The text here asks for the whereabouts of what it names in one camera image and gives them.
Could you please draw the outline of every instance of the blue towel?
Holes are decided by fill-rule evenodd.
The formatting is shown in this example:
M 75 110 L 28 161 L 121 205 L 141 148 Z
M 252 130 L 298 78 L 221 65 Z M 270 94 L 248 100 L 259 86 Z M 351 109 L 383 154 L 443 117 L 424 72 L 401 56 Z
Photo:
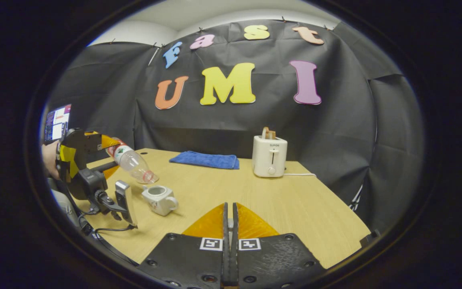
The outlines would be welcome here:
M 191 151 L 180 153 L 169 162 L 230 170 L 240 168 L 240 161 L 236 155 L 209 155 Z

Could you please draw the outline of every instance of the person's hand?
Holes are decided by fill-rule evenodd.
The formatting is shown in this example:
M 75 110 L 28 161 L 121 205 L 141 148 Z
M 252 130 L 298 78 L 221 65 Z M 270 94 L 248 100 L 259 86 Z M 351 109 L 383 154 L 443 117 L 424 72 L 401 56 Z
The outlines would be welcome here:
M 60 179 L 56 163 L 57 146 L 58 140 L 50 143 L 47 146 L 42 145 L 42 161 L 44 161 L 44 166 L 46 167 L 49 174 L 55 179 Z

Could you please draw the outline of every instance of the ceiling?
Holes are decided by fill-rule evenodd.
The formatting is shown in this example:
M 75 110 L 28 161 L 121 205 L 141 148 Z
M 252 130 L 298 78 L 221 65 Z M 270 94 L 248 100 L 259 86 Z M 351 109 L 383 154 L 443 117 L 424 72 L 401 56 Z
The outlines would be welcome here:
M 290 10 L 339 22 L 339 19 L 302 0 L 166 0 L 126 20 L 153 22 L 181 31 L 207 18 L 251 9 Z

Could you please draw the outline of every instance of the blue letter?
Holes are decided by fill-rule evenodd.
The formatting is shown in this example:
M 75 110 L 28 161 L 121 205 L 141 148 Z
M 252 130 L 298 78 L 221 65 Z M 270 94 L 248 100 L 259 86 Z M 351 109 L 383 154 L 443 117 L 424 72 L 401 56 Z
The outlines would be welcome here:
M 176 60 L 178 60 L 178 57 L 176 55 L 179 54 L 179 48 L 178 46 L 181 46 L 183 44 L 182 42 L 178 42 L 174 44 L 165 54 L 163 57 L 165 57 L 165 60 L 167 61 L 167 65 L 165 68 L 169 68 Z

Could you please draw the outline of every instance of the foam letter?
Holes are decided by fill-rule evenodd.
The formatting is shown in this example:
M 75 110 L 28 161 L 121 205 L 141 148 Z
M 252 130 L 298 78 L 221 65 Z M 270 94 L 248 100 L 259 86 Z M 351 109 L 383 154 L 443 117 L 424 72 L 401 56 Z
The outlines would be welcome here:
M 313 71 L 317 66 L 311 62 L 292 60 L 290 65 L 295 67 L 297 72 L 297 94 L 294 95 L 295 102 L 299 104 L 320 104 L 322 99 L 317 95 L 315 77 Z
M 244 34 L 245 38 L 248 40 L 255 40 L 255 39 L 265 39 L 270 36 L 268 33 L 268 28 L 265 25 L 249 25 L 244 28 L 243 31 L 246 33 Z
M 317 31 L 310 31 L 310 29 L 308 29 L 307 27 L 295 27 L 295 28 L 292 28 L 292 30 L 299 32 L 302 39 L 304 39 L 304 40 L 306 40 L 306 41 L 308 41 L 310 43 L 324 44 L 324 40 L 315 38 L 313 36 L 313 34 L 318 35 Z
M 163 57 L 165 57 L 165 60 L 167 61 L 167 65 L 165 68 L 169 68 L 176 60 L 178 60 L 178 57 L 176 55 L 179 54 L 179 48 L 178 46 L 181 46 L 183 44 L 182 42 L 178 42 L 174 44 L 165 54 Z
M 208 35 L 203 35 L 196 39 L 196 42 L 192 43 L 190 45 L 190 49 L 197 49 L 200 47 L 208 47 L 211 44 L 213 44 L 213 38 L 215 38 L 215 35 L 213 34 L 208 34 Z
M 178 101 L 181 98 L 181 93 L 183 92 L 183 85 L 187 79 L 187 76 L 181 76 L 174 80 L 176 83 L 176 89 L 174 90 L 174 95 L 169 100 L 165 100 L 165 94 L 167 93 L 167 88 L 172 83 L 172 80 L 165 80 L 158 83 L 158 92 L 156 93 L 156 101 L 154 101 L 156 107 L 160 110 L 167 110 L 178 104 Z
M 202 75 L 206 77 L 206 80 L 201 104 L 207 106 L 217 102 L 213 95 L 213 89 L 215 89 L 220 102 L 224 103 L 232 88 L 233 95 L 229 97 L 229 100 L 233 104 L 251 104 L 255 102 L 256 97 L 251 89 L 251 71 L 253 69 L 253 63 L 239 63 L 233 67 L 227 78 L 218 67 L 204 69 Z

